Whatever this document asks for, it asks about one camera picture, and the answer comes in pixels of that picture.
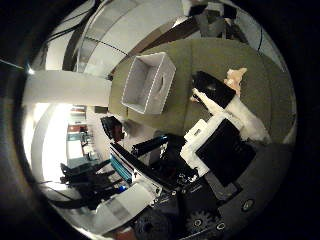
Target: cable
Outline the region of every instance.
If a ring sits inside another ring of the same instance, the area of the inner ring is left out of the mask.
[[[87,12],[89,12],[90,9],[88,9],[87,11],[84,11],[83,13],[79,13],[78,15],[76,15],[76,16],[74,16],[74,17],[71,17],[71,18],[68,18],[68,19],[66,19],[66,20],[63,20],[61,23],[69,22],[69,21],[72,20],[72,19],[75,19],[75,18],[77,18],[77,17],[80,17],[80,16],[82,16],[83,14],[86,14]]]
[[[105,42],[103,42],[103,41],[100,41],[100,40],[98,40],[98,39],[94,39],[94,38],[91,38],[91,37],[88,37],[88,36],[86,36],[85,38],[90,39],[90,40],[92,40],[92,41],[96,41],[96,42],[102,43],[102,44],[104,44],[104,45],[107,45],[107,46],[109,46],[109,47],[111,47],[111,48],[113,48],[113,49],[115,49],[115,50],[123,53],[124,55],[130,57],[130,55],[129,55],[128,53],[120,50],[119,48],[116,48],[115,46],[112,46],[111,44],[105,43]]]
[[[70,27],[70,28],[68,28],[68,29],[65,29],[65,30],[62,30],[62,31],[60,31],[60,32],[57,32],[57,33],[52,34],[52,35],[45,41],[45,44],[47,44],[47,43],[49,43],[49,42],[51,42],[51,41],[53,41],[53,40],[55,40],[55,39],[57,39],[57,38],[59,38],[59,37],[61,37],[61,36],[65,35],[65,34],[71,32],[71,31],[73,31],[73,30],[75,30],[75,29],[77,29],[77,28],[79,28],[79,27],[81,27],[81,26],[82,26],[83,24],[85,24],[85,23],[90,19],[90,17],[94,14],[94,12],[95,12],[95,11],[97,10],[97,8],[99,7],[99,4],[100,4],[100,1],[95,0],[94,5],[93,5],[89,10],[86,11],[86,12],[89,12],[89,14],[87,14],[78,24],[76,24],[76,25],[74,25],[74,26],[72,26],[72,27]],[[77,16],[74,16],[73,18],[78,17],[78,16],[80,16],[80,15],[83,15],[83,14],[85,14],[86,12],[83,12],[83,13],[77,15]]]
[[[44,182],[39,182],[37,184],[45,184],[45,183],[50,183],[50,182],[53,182],[53,181],[44,181]]]
[[[18,66],[18,65],[16,65],[16,64],[13,64],[13,63],[11,63],[11,62],[5,61],[5,60],[3,60],[3,59],[1,59],[1,58],[0,58],[0,62],[4,63],[4,64],[6,64],[6,65],[9,65],[9,66],[11,66],[11,67],[15,67],[15,68],[24,70],[23,67],[20,67],[20,66]]]
[[[260,26],[260,42],[258,46],[258,51],[260,51],[260,48],[261,48],[262,38],[263,38],[263,32],[262,32],[262,27]]]
[[[61,193],[61,192],[59,192],[59,191],[57,191],[57,190],[53,189],[52,187],[49,187],[49,186],[42,186],[42,187],[49,188],[49,189],[51,189],[52,191],[54,191],[54,192],[56,192],[56,193],[60,194],[61,196],[65,197],[65,198],[68,198],[69,200],[75,200],[74,198],[71,198],[71,197],[69,197],[69,196],[65,195],[64,193]]]

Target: desk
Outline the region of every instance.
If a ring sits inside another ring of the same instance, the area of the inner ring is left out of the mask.
[[[246,44],[219,38],[183,39],[159,45],[141,54],[166,52],[177,70],[161,115],[139,114],[121,104],[133,57],[115,71],[109,99],[111,113],[164,132],[184,135],[208,112],[189,100],[191,75],[202,70],[223,81],[229,68],[248,68],[242,81],[241,100],[258,116],[274,142],[282,142],[292,127],[289,76],[265,55]]]

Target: white box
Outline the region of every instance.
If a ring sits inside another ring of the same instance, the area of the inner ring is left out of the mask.
[[[141,114],[161,114],[176,67],[165,52],[133,60],[122,95],[122,104]]]

